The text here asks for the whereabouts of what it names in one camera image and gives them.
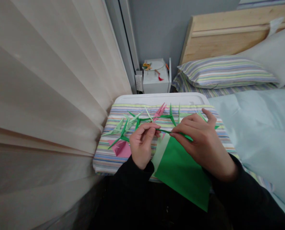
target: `curtain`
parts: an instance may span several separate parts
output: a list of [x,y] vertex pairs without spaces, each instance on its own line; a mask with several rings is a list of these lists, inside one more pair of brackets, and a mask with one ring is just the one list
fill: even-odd
[[92,157],[126,94],[104,0],[0,1],[0,229],[59,216],[101,179]]

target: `pink paper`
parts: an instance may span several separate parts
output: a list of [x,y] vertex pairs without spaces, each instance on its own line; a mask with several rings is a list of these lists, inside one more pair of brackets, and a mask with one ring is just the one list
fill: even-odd
[[[114,140],[108,140],[108,143],[110,145],[112,145],[113,142],[114,142]],[[113,149],[114,153],[116,154],[116,157],[129,158],[131,155],[130,145],[126,141],[119,140],[111,148]]]
[[157,117],[160,117],[160,116],[164,113],[165,108],[167,108],[167,107],[165,106],[165,103],[164,103],[164,104],[162,104],[162,106],[158,109],[158,111],[155,113],[154,118],[153,118],[153,121],[158,120]]

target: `striped pillowcase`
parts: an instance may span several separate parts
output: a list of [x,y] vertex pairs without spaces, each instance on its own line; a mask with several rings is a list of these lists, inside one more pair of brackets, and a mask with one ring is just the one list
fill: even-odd
[[275,76],[244,57],[219,56],[187,62],[178,66],[188,82],[198,88],[227,88],[265,83],[277,84]]

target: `wooden headboard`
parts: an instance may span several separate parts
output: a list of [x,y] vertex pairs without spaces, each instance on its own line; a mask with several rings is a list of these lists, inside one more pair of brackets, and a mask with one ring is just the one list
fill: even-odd
[[245,51],[263,41],[269,22],[284,17],[285,5],[192,16],[184,41],[180,65],[189,61]]

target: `light blue bedsheet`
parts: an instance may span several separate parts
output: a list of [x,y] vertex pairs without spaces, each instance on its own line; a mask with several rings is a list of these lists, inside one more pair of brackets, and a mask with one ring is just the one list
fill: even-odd
[[285,89],[210,98],[243,164],[271,182],[285,212]]

